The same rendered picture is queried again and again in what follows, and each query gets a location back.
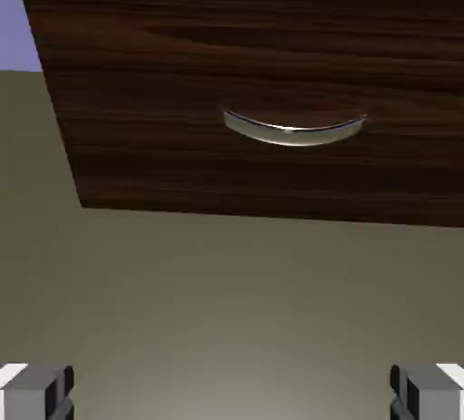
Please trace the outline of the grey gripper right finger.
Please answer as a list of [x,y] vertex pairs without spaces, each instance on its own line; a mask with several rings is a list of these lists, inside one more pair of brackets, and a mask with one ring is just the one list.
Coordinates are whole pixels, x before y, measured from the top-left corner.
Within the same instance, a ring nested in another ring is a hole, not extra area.
[[392,365],[389,420],[464,420],[464,363]]

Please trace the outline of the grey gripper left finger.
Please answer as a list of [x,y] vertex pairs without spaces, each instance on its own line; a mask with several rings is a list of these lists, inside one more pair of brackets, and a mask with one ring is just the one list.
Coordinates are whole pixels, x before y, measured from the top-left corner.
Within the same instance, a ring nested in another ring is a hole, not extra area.
[[71,365],[0,364],[0,420],[74,420]]

